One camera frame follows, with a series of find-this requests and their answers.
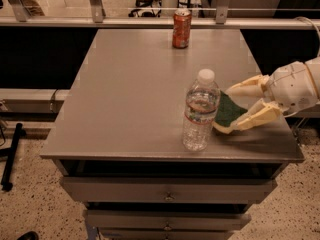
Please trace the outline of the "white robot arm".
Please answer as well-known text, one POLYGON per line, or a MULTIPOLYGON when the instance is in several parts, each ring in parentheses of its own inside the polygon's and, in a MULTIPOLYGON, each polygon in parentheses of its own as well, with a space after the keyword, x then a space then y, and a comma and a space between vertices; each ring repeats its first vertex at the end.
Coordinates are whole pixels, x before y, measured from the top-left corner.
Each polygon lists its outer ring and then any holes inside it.
POLYGON ((320 101, 320 58, 293 62, 271 75, 257 75, 226 91, 232 99, 246 96, 258 101, 234 120, 227 132, 244 131, 275 121, 281 114, 293 116, 320 101))

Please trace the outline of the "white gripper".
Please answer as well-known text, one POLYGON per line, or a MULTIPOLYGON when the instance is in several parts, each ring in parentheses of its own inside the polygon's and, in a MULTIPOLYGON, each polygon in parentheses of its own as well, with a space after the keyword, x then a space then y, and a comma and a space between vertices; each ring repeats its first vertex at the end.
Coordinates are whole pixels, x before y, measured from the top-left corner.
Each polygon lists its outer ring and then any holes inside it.
POLYGON ((293 62, 278 68, 270 78, 256 75, 229 87, 225 93, 233 98, 263 98, 270 94, 275 102, 259 99, 231 123, 231 129, 237 131, 261 126, 275 121, 282 114, 281 109, 296 113, 319 102, 319 62, 293 62))

